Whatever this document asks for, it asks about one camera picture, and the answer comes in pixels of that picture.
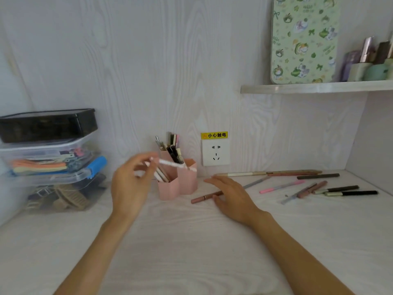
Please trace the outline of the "black lidded box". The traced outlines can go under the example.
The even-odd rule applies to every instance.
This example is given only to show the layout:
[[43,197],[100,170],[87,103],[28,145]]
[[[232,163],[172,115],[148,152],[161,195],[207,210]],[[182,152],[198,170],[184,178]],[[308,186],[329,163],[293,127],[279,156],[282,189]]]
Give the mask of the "black lidded box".
[[0,117],[3,143],[77,139],[98,130],[95,109],[49,110]]

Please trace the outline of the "beige hair claw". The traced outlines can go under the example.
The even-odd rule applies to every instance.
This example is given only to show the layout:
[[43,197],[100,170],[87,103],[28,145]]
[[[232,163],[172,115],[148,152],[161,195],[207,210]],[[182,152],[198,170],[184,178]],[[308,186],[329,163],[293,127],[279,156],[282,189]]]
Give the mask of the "beige hair claw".
[[85,210],[90,201],[78,189],[74,189],[70,184],[54,185],[54,190],[67,206],[77,210]]

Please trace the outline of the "person's right hand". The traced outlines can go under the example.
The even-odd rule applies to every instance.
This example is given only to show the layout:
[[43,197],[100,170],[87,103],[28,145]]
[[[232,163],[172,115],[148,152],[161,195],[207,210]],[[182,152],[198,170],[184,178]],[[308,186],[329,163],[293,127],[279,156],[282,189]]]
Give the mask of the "person's right hand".
[[228,203],[229,211],[224,213],[230,219],[250,228],[257,223],[272,219],[270,213],[259,209],[246,190],[234,180],[228,177],[212,176],[204,179],[204,182],[214,185],[223,192],[224,201]]

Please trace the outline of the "white wall shelf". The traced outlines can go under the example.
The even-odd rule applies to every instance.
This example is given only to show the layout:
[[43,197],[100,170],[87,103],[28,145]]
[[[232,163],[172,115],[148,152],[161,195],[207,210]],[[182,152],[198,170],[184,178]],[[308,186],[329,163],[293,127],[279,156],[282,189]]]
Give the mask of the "white wall shelf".
[[329,94],[393,90],[393,80],[312,84],[242,85],[241,94]]

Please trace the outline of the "white pen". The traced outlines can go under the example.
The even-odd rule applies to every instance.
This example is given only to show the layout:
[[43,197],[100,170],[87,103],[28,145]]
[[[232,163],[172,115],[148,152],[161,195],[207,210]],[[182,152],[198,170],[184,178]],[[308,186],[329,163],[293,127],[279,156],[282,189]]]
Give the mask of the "white pen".
[[164,160],[164,159],[161,159],[161,158],[154,158],[154,157],[149,158],[149,161],[150,162],[155,162],[157,164],[171,166],[171,167],[174,167],[174,168],[186,169],[186,170],[189,170],[189,171],[193,171],[195,173],[197,172],[197,168],[189,167],[185,163],[175,163],[175,162],[172,162],[172,161]]

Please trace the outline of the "pink pen holder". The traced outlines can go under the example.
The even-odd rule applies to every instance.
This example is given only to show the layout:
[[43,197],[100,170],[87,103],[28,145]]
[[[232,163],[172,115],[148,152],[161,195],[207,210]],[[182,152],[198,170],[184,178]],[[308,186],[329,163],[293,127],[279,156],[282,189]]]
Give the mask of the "pink pen holder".
[[159,198],[161,200],[173,200],[180,195],[190,195],[197,190],[197,173],[166,165],[160,165],[159,168],[171,180],[169,183],[158,180]]

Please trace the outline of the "person's left hand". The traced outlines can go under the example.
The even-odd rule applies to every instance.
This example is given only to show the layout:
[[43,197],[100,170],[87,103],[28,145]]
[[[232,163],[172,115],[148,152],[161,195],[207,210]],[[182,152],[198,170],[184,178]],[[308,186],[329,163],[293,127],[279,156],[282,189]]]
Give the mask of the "person's left hand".
[[131,225],[139,215],[148,193],[151,182],[141,182],[144,171],[135,171],[134,175],[127,174],[127,161],[115,171],[111,182],[112,214],[123,223]]

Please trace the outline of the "black pen with pale end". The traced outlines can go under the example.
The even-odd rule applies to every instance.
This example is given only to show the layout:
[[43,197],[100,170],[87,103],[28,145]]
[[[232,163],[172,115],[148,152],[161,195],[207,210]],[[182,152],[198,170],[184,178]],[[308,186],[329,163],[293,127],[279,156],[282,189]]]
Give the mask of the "black pen with pale end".
[[371,196],[378,195],[377,190],[367,190],[367,191],[346,191],[346,192],[326,192],[323,193],[326,197],[352,197],[352,196]]

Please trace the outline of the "rose brown long pencil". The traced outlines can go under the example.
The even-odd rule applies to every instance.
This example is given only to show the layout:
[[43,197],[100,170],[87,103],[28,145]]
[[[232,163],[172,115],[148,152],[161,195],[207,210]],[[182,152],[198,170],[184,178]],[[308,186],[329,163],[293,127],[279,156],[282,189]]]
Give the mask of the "rose brown long pencil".
[[319,175],[321,173],[322,173],[321,170],[303,169],[303,170],[271,171],[271,172],[266,172],[266,175],[271,177],[282,177],[282,176]]

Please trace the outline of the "silver grey pen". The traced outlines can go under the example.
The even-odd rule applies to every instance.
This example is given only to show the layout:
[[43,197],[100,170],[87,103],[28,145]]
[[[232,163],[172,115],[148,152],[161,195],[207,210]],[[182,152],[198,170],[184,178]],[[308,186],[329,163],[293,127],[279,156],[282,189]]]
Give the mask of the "silver grey pen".
[[303,188],[302,190],[300,190],[300,191],[294,193],[293,195],[287,197],[286,199],[283,199],[280,203],[281,203],[282,205],[284,205],[284,204],[286,204],[287,202],[289,202],[289,201],[291,201],[291,200],[293,200],[293,199],[296,199],[296,198],[298,197],[299,194],[301,194],[301,193],[303,193],[303,192],[309,190],[310,188],[312,188],[312,187],[314,187],[314,186],[316,186],[316,185],[317,185],[317,183],[312,183],[311,185],[309,185],[309,186]]

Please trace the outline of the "dark olive pencil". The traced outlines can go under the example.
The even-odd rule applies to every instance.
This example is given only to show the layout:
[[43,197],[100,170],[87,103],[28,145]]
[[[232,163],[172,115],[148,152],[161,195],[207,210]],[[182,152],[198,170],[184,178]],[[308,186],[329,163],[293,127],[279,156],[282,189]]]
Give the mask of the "dark olive pencil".
[[340,177],[340,173],[300,175],[300,176],[297,176],[297,179],[298,180],[310,180],[310,179],[337,178],[337,177]]

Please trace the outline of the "dark pen with gold end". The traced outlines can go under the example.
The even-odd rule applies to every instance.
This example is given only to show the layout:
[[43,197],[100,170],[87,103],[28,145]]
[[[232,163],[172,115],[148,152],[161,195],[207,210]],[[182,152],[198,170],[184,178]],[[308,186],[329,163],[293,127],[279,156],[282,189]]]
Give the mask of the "dark pen with gold end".
[[353,186],[344,186],[344,187],[338,187],[338,188],[328,188],[328,189],[318,189],[312,192],[312,194],[322,194],[322,193],[329,193],[329,192],[344,192],[344,191],[349,191],[349,190],[356,190],[359,189],[360,187],[358,185],[353,185]]

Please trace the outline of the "mint green round container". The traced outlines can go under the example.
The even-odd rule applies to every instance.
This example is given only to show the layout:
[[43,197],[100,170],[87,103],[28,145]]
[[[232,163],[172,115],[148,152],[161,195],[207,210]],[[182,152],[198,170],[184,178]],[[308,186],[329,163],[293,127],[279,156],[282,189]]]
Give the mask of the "mint green round container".
[[366,69],[363,81],[383,81],[386,80],[389,71],[387,64],[374,64]]

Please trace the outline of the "grey pencil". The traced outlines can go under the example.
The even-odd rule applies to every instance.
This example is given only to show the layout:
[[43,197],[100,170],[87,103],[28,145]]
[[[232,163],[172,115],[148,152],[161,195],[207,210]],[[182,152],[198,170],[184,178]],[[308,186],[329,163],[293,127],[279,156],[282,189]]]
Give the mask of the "grey pencil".
[[257,184],[260,184],[260,183],[262,183],[262,182],[264,182],[264,181],[266,181],[266,180],[268,180],[270,178],[271,178],[271,176],[265,176],[265,177],[263,177],[261,179],[258,179],[256,181],[253,181],[251,183],[248,183],[248,184],[244,185],[243,188],[244,189],[248,189],[248,188],[253,187],[253,186],[257,185]]

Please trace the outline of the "white cream jar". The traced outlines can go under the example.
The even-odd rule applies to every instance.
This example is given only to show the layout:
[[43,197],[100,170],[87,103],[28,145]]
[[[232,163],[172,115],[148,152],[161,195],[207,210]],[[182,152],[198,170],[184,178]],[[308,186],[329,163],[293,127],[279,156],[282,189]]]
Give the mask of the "white cream jar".
[[364,80],[366,70],[372,66],[370,62],[360,62],[351,65],[348,82],[361,82]]

